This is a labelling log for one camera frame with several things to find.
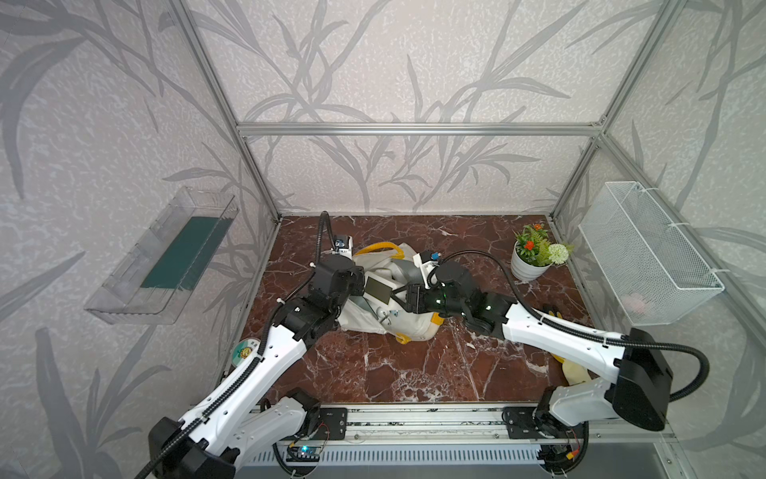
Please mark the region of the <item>white digital clock dark screen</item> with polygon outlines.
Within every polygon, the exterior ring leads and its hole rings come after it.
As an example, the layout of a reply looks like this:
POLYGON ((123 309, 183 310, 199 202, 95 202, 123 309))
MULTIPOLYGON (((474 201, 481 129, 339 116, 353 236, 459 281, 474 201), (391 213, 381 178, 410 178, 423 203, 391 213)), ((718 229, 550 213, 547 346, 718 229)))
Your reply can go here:
POLYGON ((388 307, 396 285, 388 279, 367 275, 363 297, 377 307, 388 307))

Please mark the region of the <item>white canvas bag yellow handles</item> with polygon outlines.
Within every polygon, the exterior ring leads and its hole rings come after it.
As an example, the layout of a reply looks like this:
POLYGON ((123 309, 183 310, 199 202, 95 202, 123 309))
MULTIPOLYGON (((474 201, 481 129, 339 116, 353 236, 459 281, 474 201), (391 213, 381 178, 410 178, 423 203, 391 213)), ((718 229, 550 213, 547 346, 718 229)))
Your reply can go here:
POLYGON ((381 241, 353 256, 365 273, 363 295, 349 297, 337 322, 344 331, 392 335, 402 344, 429 341, 444 323, 439 313, 404 307, 407 285, 423 285, 422 263, 408 243, 381 241))

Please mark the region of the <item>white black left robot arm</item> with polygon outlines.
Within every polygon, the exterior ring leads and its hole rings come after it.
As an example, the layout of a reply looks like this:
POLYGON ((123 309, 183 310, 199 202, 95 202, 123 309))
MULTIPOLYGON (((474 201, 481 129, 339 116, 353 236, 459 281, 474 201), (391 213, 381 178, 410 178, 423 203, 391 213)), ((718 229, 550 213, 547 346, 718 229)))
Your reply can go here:
POLYGON ((141 478, 233 478, 257 451, 295 435, 312 402, 287 397, 259 414, 251 411, 277 379, 315 343, 336 329, 349 297, 362 295, 364 271, 334 253, 303 283, 306 295, 280 303, 259 347, 181 419, 161 419, 149 434, 150 459, 141 478))

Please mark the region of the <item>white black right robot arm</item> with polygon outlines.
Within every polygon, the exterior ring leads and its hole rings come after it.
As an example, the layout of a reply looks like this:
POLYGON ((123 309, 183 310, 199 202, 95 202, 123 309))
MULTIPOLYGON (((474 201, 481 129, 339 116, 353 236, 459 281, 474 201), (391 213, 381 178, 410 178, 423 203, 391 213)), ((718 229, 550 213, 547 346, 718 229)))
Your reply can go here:
POLYGON ((621 418, 641 429, 664 430, 672 371, 648 333, 633 329, 623 337, 526 309, 514 297, 481 291, 458 263, 447 263, 433 285, 410 283, 396 296, 409 313, 459 317, 478 335, 530 345, 594 373, 592 380, 544 393, 537 420, 546 427, 621 418))

